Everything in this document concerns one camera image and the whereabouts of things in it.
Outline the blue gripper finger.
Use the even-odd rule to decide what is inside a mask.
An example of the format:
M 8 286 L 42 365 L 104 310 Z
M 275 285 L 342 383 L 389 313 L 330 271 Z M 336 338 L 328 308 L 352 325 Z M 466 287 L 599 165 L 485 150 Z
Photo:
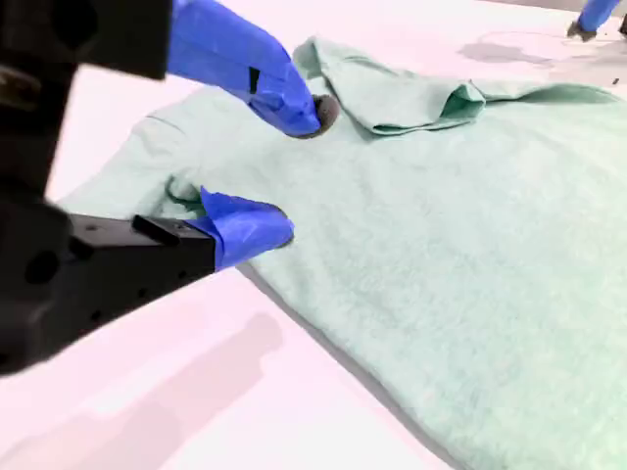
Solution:
M 278 207 L 200 193 L 193 219 L 74 215 L 58 299 L 67 338 L 159 299 L 200 278 L 289 244 L 294 227 Z
M 583 42 L 594 39 L 619 3 L 620 0 L 588 0 L 578 18 L 567 28 L 566 37 L 579 37 Z
M 339 115 L 276 38 L 218 1 L 75 1 L 72 44 L 90 65 L 219 87 L 291 137 L 316 137 Z

